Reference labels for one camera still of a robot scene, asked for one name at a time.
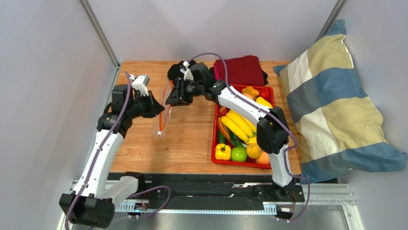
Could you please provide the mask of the yellow banana bunch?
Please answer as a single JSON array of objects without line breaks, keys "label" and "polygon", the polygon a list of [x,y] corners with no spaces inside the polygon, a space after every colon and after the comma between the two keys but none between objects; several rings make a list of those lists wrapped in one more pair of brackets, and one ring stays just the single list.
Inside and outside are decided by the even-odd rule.
[{"label": "yellow banana bunch", "polygon": [[221,123],[225,125],[233,134],[244,142],[256,136],[256,128],[250,125],[244,117],[230,110],[220,118]]}]

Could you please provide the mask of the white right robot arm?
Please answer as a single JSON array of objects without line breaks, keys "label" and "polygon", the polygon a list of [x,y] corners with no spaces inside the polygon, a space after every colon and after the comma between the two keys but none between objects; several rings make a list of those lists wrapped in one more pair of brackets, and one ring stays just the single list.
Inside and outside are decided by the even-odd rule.
[{"label": "white right robot arm", "polygon": [[270,108],[244,96],[227,80],[216,80],[210,69],[202,62],[182,61],[168,70],[173,90],[166,105],[190,105],[195,96],[204,96],[230,111],[221,122],[239,139],[255,138],[260,149],[268,155],[275,184],[275,194],[287,197],[295,186],[287,152],[289,138],[293,137],[280,107]]}]

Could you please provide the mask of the clear orange zip top bag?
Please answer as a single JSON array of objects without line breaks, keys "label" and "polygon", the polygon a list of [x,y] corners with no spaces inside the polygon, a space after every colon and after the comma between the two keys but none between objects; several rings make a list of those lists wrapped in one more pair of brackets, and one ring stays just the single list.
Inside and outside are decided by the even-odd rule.
[{"label": "clear orange zip top bag", "polygon": [[171,118],[172,107],[171,105],[166,105],[165,102],[170,96],[173,87],[173,81],[171,80],[161,91],[159,103],[164,106],[164,111],[153,118],[152,135],[154,138],[164,138],[166,135],[166,129]]}]

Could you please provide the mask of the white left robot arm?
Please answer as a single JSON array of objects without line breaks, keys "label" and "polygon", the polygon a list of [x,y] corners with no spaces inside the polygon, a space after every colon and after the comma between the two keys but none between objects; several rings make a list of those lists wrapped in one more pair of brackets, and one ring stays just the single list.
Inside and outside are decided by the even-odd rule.
[{"label": "white left robot arm", "polygon": [[62,194],[59,205],[70,225],[90,229],[110,226],[115,209],[126,199],[148,193],[142,173],[126,172],[106,189],[113,159],[134,118],[153,118],[164,111],[145,83],[124,84],[112,90],[112,102],[98,120],[96,140],[85,170],[69,194]]}]

